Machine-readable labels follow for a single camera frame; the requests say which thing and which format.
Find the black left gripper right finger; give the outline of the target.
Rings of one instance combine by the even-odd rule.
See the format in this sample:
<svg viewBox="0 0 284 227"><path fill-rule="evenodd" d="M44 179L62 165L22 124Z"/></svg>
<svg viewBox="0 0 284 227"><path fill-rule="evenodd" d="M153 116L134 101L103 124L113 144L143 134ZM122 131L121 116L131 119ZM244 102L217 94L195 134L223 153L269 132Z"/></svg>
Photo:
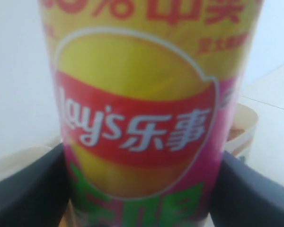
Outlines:
<svg viewBox="0 0 284 227"><path fill-rule="evenodd" d="M284 227L284 186L224 152L209 211L216 227Z"/></svg>

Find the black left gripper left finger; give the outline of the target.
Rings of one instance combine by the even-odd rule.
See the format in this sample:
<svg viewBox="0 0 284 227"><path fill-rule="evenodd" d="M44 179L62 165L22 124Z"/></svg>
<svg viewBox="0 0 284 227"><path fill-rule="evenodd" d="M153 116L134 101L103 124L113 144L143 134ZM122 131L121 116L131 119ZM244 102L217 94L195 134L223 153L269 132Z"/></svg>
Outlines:
<svg viewBox="0 0 284 227"><path fill-rule="evenodd" d="M0 181L0 227L57 227L71 195L62 144Z"/></svg>

